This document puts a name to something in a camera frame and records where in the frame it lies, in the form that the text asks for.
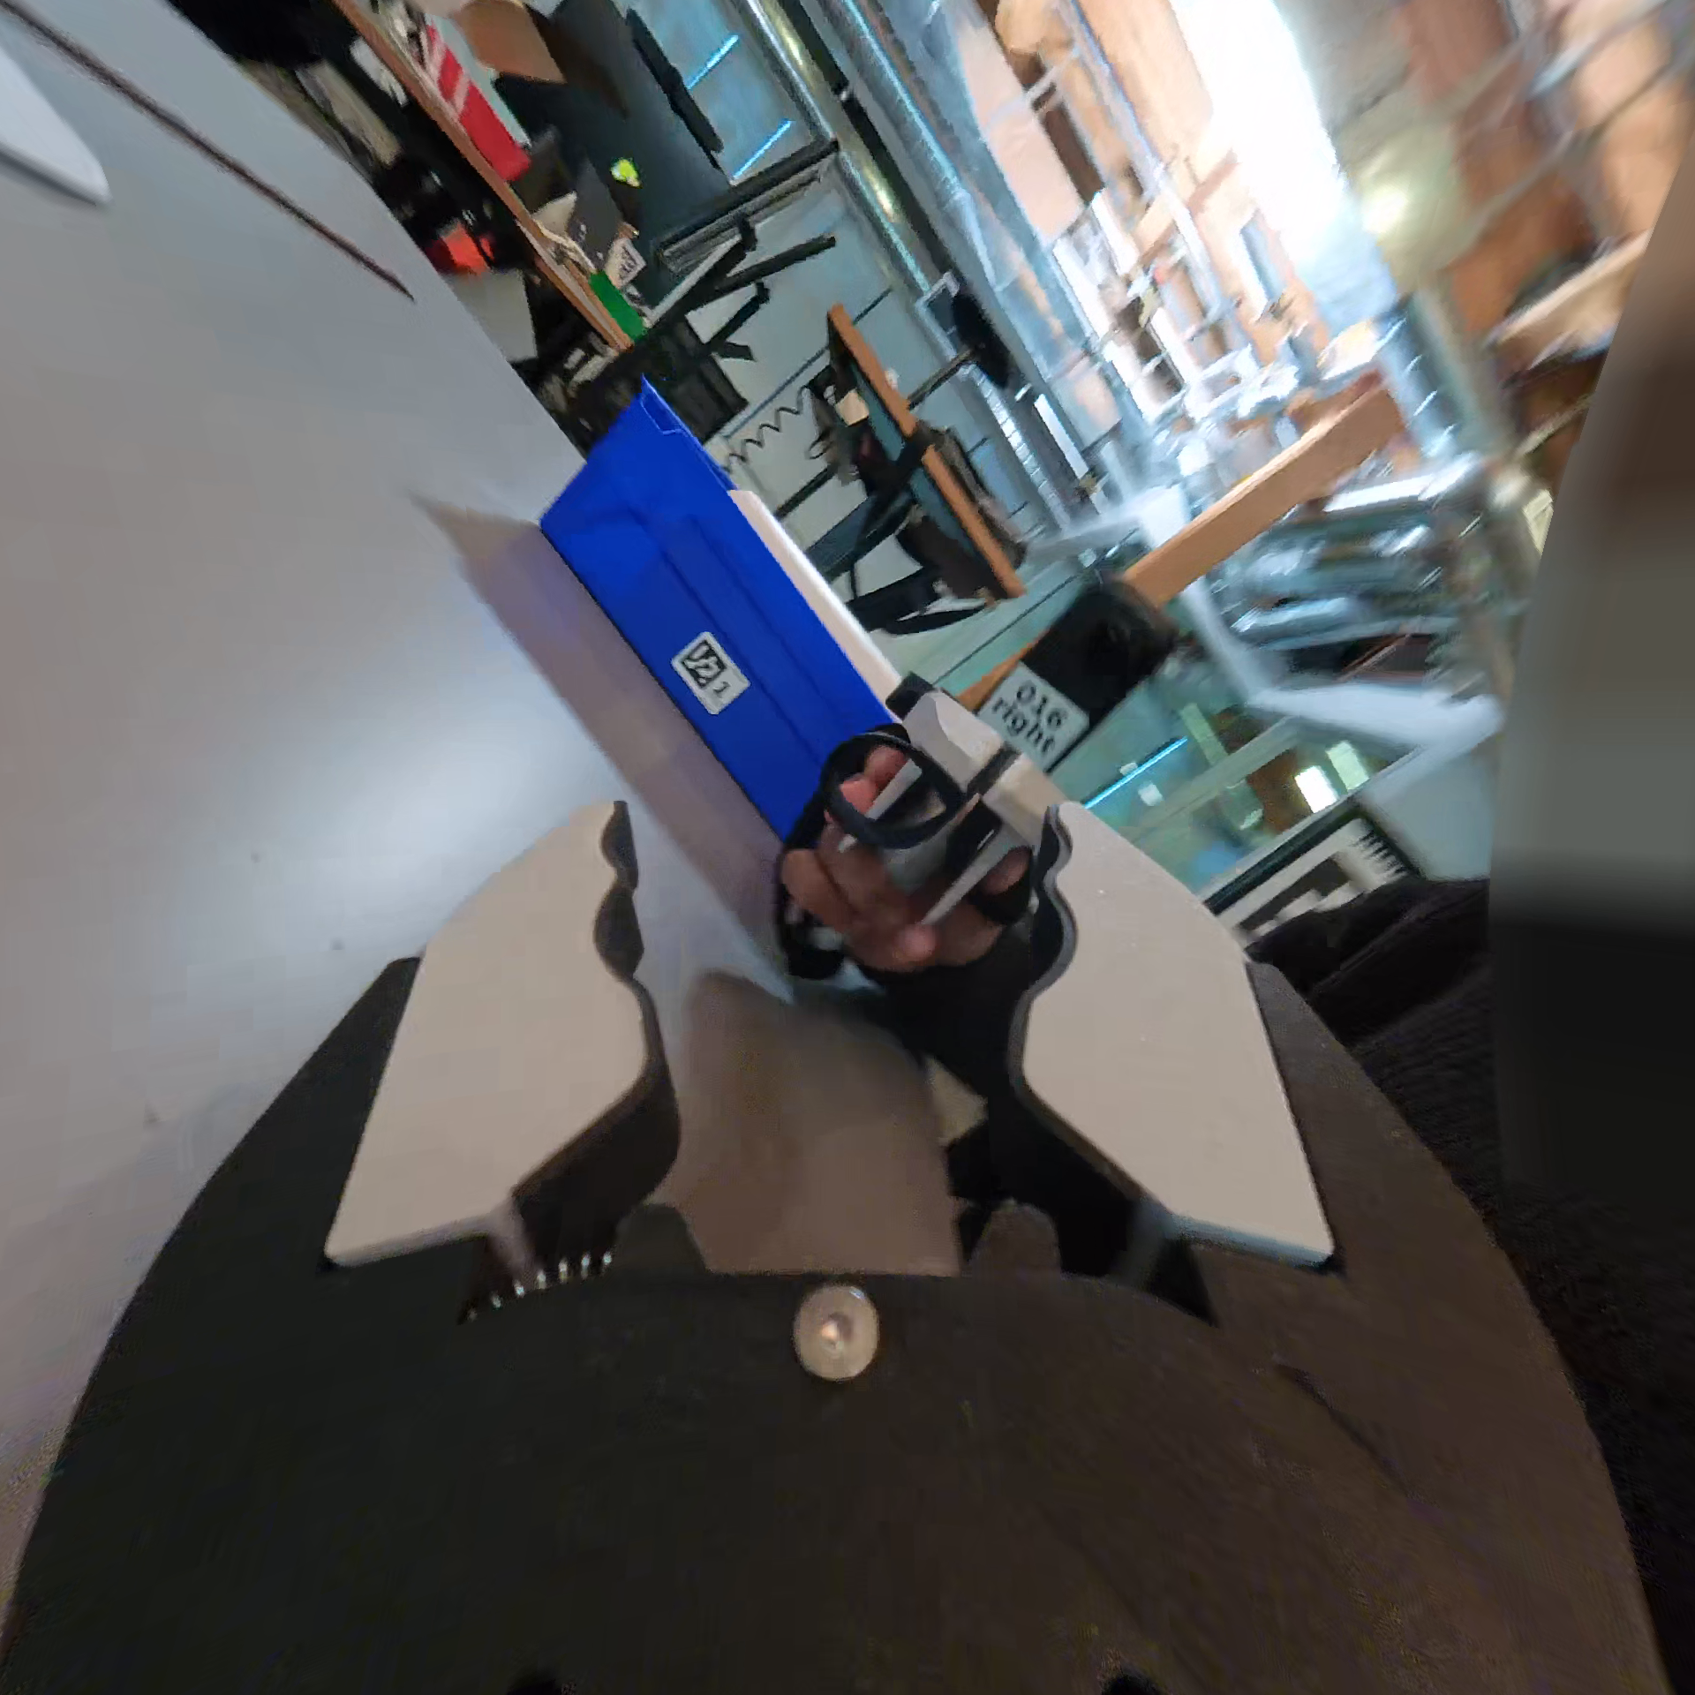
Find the person's right hand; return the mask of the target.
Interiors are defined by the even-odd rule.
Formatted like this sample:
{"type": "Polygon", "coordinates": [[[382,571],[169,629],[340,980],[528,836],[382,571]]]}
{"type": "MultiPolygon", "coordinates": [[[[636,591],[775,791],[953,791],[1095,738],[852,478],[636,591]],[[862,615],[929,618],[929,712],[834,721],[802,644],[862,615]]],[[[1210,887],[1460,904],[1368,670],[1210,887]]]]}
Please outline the person's right hand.
{"type": "Polygon", "coordinates": [[[985,963],[1011,924],[985,907],[1014,894],[1029,865],[1025,848],[1007,849],[959,902],[933,916],[959,874],[938,871],[901,887],[876,849],[850,844],[836,821],[825,821],[815,846],[783,849],[776,881],[797,913],[836,932],[852,961],[880,979],[985,963]]]}

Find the red plastic bin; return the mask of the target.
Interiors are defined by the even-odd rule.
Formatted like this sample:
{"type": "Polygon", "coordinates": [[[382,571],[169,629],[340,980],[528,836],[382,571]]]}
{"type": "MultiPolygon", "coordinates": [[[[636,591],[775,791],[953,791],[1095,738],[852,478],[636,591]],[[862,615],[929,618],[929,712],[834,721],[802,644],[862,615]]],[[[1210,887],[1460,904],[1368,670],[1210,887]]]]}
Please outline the red plastic bin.
{"type": "Polygon", "coordinates": [[[423,79],[449,109],[501,179],[513,183],[530,163],[530,137],[494,89],[494,75],[472,55],[468,39],[445,16],[416,24],[423,79]]]}

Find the black metal frame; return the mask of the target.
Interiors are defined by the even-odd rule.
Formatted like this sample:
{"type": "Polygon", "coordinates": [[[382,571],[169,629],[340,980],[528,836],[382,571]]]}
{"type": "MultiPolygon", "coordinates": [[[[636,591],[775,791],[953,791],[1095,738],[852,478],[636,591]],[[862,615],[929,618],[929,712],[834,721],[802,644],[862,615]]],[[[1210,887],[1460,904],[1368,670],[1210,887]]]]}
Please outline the black metal frame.
{"type": "Polygon", "coordinates": [[[659,347],[682,330],[690,312],[749,290],[751,304],[719,333],[735,338],[768,303],[776,276],[831,255],[838,248],[834,232],[773,248],[763,246],[763,232],[813,191],[831,186],[839,156],[841,144],[836,137],[810,141],[652,239],[648,256],[669,276],[672,288],[648,308],[644,342],[659,347]]]}

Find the wooden edged table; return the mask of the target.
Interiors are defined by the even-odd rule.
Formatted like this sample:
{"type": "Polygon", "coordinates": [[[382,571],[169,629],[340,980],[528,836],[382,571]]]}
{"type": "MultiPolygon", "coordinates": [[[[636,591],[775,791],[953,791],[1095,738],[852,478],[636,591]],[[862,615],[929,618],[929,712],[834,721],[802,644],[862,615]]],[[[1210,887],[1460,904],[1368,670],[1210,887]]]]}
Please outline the wooden edged table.
{"type": "Polygon", "coordinates": [[[1025,594],[1025,540],[951,430],[906,401],[846,307],[825,317],[827,366],[809,384],[815,448],[860,491],[809,556],[869,629],[963,621],[1025,594]]]}

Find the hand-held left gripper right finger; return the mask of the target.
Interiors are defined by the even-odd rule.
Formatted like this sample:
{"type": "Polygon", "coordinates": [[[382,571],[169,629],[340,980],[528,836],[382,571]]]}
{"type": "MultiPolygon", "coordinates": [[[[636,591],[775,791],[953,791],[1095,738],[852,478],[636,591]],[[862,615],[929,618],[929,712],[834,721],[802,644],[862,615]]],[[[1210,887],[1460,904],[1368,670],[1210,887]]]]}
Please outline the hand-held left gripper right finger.
{"type": "Polygon", "coordinates": [[[1128,1274],[1148,1281],[1168,1244],[1324,1268],[1336,1241],[1234,936],[1072,802],[1030,870],[1040,967],[1009,1078],[1129,1199],[1128,1274]]]}

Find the grey leaning board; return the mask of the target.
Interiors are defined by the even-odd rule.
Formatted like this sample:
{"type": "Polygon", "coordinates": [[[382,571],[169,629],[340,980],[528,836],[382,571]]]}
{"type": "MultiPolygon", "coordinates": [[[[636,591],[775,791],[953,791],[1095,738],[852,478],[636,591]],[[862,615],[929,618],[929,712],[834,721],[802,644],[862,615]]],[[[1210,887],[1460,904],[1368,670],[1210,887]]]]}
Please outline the grey leaning board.
{"type": "Polygon", "coordinates": [[[536,362],[536,328],[520,271],[454,272],[442,280],[508,366],[536,362]]]}

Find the person's right forearm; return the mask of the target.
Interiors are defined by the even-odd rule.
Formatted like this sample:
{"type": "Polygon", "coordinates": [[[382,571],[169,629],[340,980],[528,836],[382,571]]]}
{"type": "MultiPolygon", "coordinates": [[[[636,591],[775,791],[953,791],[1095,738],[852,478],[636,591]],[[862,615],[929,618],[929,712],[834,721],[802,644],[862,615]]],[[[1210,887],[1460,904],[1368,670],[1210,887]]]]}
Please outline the person's right forearm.
{"type": "MultiPolygon", "coordinates": [[[[1504,1179],[1488,885],[1395,881],[1284,923],[1248,957],[1305,1001],[1506,1249],[1615,1482],[1670,1685],[1691,1690],[1691,1227],[1504,1179]]],[[[963,964],[936,957],[866,975],[890,1025],[985,1101],[985,1120],[946,1157],[965,1246],[1019,1201],[1051,1219],[1065,1272],[1114,1272],[1129,1199],[1032,1121],[1004,1071],[1011,1010],[1032,979],[1025,932],[986,924],[963,964]]]]}

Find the silver spiral duct pipes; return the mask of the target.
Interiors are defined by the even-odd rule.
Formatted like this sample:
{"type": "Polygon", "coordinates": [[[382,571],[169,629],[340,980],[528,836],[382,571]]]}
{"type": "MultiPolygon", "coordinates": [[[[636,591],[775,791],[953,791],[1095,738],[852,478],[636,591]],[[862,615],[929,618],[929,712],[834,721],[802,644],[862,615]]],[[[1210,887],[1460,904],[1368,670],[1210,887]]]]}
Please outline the silver spiral duct pipes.
{"type": "Polygon", "coordinates": [[[834,135],[882,243],[907,271],[970,290],[1009,351],[1003,403],[1040,448],[1073,446],[1054,392],[1068,327],[1054,320],[1038,240],[978,124],[944,4],[735,4],[802,120],[834,135]]]}

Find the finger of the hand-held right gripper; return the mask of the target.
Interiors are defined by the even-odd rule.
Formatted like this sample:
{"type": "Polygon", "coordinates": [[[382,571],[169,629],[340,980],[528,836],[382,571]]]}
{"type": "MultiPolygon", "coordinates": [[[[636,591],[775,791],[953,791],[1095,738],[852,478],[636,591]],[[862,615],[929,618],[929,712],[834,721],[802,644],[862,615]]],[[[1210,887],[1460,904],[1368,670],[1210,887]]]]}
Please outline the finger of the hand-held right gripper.
{"type": "Polygon", "coordinates": [[[1004,766],[986,789],[986,812],[997,821],[993,861],[1040,846],[1049,810],[1064,803],[1064,794],[1038,766],[1004,766]]]}
{"type": "Polygon", "coordinates": [[[990,725],[943,690],[921,690],[904,712],[912,747],[944,776],[960,802],[1023,802],[1025,756],[990,725]]]}

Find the black framed marker sign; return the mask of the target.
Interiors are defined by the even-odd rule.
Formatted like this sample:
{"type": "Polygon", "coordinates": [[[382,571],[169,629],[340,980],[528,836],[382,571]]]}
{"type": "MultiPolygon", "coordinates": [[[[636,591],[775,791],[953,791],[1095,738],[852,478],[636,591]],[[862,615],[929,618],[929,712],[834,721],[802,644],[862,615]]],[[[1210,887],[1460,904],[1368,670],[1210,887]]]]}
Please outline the black framed marker sign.
{"type": "Polygon", "coordinates": [[[1293,918],[1330,913],[1420,874],[1379,821],[1346,797],[1244,857],[1199,899],[1248,946],[1293,918]]]}

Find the wooden top table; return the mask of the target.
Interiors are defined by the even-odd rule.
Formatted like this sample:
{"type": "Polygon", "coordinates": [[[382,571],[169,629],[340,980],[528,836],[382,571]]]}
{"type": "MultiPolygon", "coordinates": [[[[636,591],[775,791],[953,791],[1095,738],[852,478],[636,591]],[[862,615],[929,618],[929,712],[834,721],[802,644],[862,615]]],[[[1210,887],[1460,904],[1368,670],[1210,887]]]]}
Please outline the wooden top table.
{"type": "Polygon", "coordinates": [[[456,157],[484,183],[487,191],[502,207],[516,239],[525,244],[536,272],[571,304],[576,317],[599,338],[603,347],[614,354],[628,351],[631,338],[607,308],[607,303],[596,293],[593,272],[522,206],[515,188],[464,129],[454,107],[439,95],[428,68],[413,58],[409,48],[380,20],[370,4],[332,2],[330,6],[345,18],[356,39],[372,48],[376,58],[405,91],[408,98],[454,150],[456,157]]]}

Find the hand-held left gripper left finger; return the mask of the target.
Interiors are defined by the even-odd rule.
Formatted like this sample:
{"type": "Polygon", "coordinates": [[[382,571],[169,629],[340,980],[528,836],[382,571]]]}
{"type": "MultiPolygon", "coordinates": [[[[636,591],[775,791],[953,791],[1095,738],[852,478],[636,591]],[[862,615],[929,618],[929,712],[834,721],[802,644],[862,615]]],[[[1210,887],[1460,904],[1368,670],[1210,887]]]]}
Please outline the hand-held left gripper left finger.
{"type": "Polygon", "coordinates": [[[629,810],[596,802],[426,944],[325,1238],[332,1266],[470,1244],[494,1303],[609,1266],[682,1145],[638,887],[629,810]]]}

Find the black crate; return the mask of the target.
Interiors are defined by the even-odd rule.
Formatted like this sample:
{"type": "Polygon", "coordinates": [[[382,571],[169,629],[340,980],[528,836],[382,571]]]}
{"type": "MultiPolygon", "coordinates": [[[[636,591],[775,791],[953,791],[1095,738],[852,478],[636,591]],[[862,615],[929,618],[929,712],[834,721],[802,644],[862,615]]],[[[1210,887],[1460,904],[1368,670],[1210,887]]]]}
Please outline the black crate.
{"type": "Polygon", "coordinates": [[[572,446],[587,453],[644,389],[652,389],[698,442],[741,417],[749,403],[683,317],[668,328],[650,328],[599,372],[572,377],[556,421],[572,446]]]}

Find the black panel with cardboard flap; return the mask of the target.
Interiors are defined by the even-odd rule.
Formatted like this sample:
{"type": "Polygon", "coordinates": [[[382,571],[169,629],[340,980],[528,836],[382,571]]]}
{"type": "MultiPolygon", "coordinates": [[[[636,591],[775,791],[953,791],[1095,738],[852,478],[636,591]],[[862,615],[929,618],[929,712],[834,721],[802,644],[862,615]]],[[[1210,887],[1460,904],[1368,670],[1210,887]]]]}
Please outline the black panel with cardboard flap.
{"type": "Polygon", "coordinates": [[[680,72],[617,4],[470,2],[442,18],[526,135],[554,134],[602,167],[628,160],[642,183],[729,186],[680,72]]]}

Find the black round disc stand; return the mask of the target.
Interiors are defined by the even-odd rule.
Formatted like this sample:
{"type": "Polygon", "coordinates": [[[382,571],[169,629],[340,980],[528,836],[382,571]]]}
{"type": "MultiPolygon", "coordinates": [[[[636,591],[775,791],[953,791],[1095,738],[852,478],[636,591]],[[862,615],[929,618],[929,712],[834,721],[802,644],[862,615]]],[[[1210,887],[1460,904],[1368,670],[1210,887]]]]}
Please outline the black round disc stand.
{"type": "Polygon", "coordinates": [[[993,389],[1004,392],[1017,375],[1014,362],[978,301],[968,288],[938,290],[921,301],[936,327],[951,335],[951,355],[914,389],[906,401],[918,406],[965,372],[976,374],[993,389]]]}

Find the white tablet stand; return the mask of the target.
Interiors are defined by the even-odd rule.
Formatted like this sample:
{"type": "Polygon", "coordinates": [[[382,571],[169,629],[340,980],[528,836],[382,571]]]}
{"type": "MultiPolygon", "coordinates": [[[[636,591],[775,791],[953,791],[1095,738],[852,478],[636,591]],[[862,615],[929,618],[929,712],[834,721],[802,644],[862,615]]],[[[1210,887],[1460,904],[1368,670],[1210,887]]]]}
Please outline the white tablet stand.
{"type": "Polygon", "coordinates": [[[86,206],[111,201],[109,177],[88,144],[6,51],[1,51],[1,157],[86,206]]]}

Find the blue plastic bin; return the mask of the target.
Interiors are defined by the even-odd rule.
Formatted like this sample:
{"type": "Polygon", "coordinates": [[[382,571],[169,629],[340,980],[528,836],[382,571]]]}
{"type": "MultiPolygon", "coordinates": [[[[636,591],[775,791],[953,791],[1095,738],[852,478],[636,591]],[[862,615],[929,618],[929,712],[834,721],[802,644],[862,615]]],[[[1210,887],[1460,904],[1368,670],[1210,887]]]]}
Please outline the blue plastic bin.
{"type": "Polygon", "coordinates": [[[540,529],[775,836],[825,758],[887,723],[884,695],[648,384],[540,529]]]}

